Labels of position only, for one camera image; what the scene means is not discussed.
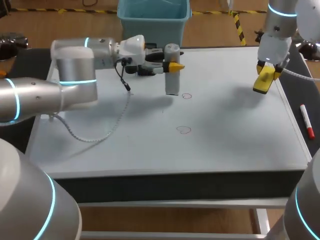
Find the white robotic arm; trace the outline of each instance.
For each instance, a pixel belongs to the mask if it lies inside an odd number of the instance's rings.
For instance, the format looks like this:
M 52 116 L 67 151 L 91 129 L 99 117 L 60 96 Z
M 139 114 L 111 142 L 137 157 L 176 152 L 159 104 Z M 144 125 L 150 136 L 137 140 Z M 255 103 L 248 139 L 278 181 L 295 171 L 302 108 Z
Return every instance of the white robotic arm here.
M 287 60 L 297 29 L 305 40 L 320 41 L 320 1 L 270 0 L 264 28 L 258 50 L 258 74 L 265 62 L 281 65 Z
M 113 69 L 124 60 L 127 66 L 144 65 L 145 38 L 137 35 L 120 43 L 112 38 L 55 40 L 51 58 L 59 71 L 59 82 L 30 77 L 0 81 L 0 126 L 94 105 L 98 100 L 95 70 Z M 174 73 L 184 68 L 175 62 L 155 65 L 154 73 Z M 121 81 L 130 91 L 122 77 Z

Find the blue led ring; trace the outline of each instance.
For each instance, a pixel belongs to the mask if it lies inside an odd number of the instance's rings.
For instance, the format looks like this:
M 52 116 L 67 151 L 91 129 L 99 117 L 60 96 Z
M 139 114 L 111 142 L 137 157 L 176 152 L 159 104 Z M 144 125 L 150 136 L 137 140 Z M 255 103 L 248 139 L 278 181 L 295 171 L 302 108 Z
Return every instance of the blue led ring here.
M 17 92 L 17 88 L 16 88 L 16 85 L 9 78 L 6 78 L 5 80 L 7 80 L 7 82 L 13 88 L 14 97 L 15 97 L 15 104 L 16 104 L 16 111 L 15 111 L 15 116 L 14 116 L 13 120 L 17 120 L 19 115 L 20 115 L 20 100 L 19 100 L 19 95 L 18 95 L 18 92 Z
M 40 231 L 38 232 L 38 234 L 35 236 L 35 238 L 33 240 L 39 240 L 42 235 L 44 234 L 46 228 L 49 225 L 49 222 L 52 218 L 52 215 L 54 213 L 54 208 L 55 208 L 55 203 L 56 203 L 56 189 L 55 189 L 55 185 L 54 182 L 52 181 L 51 177 L 48 176 L 48 174 L 45 173 L 45 175 L 48 177 L 50 184 L 51 184 L 51 188 L 52 188 L 52 201 L 51 201 L 51 206 L 50 206 L 50 210 L 49 210 L 49 214 L 46 217 L 46 220 L 42 226 L 42 228 L 40 229 Z
M 287 13 L 282 13 L 282 12 L 276 11 L 270 6 L 270 4 L 268 5 L 268 7 L 272 12 L 274 12 L 275 14 L 278 14 L 280 16 L 284 16 L 284 17 L 296 17 L 297 16 L 297 14 L 287 14 Z
M 299 208 L 299 204 L 298 204 L 298 188 L 296 188 L 295 190 L 295 205 L 296 205 L 296 209 L 298 211 L 299 217 L 303 223 L 303 225 L 305 226 L 305 228 L 309 231 L 309 233 L 316 239 L 316 240 L 320 240 L 320 237 L 318 237 L 314 231 L 312 231 L 312 229 L 308 226 L 307 222 L 305 221 L 304 217 L 301 214 L 300 208 Z
M 70 85 L 70 84 L 89 84 L 89 83 L 95 83 L 97 79 L 93 80 L 84 80 L 84 81 L 60 81 L 60 84 L 62 85 Z

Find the drawn circle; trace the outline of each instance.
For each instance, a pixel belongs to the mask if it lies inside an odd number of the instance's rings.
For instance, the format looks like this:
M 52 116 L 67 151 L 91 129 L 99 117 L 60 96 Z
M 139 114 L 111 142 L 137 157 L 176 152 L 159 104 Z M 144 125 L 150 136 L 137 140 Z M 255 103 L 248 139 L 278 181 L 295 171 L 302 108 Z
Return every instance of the drawn circle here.
M 184 93 L 184 94 L 182 94 L 182 98 L 190 99 L 190 98 L 192 98 L 192 95 L 190 93 Z
M 176 129 L 177 129 L 177 130 L 179 131 L 179 133 L 181 133 L 181 134 L 188 134 L 188 133 L 191 132 L 191 128 L 188 127 L 188 126 L 178 126 Z

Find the marker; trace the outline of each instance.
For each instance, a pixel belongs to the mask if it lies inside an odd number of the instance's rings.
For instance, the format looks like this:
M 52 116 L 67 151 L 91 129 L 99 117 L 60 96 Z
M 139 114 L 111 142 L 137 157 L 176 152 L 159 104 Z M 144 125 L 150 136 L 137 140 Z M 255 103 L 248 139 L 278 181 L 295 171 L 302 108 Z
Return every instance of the marker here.
M 311 123 L 310 123 L 310 119 L 308 117 L 306 106 L 304 104 L 301 104 L 300 105 L 300 110 L 301 110 L 301 113 L 302 113 L 302 116 L 303 116 L 303 120 L 304 120 L 304 123 L 305 123 L 305 126 L 306 126 L 306 130 L 308 131 L 309 139 L 310 140 L 314 140 L 316 137 L 315 137 L 314 131 L 312 129 L 312 126 L 311 126 Z

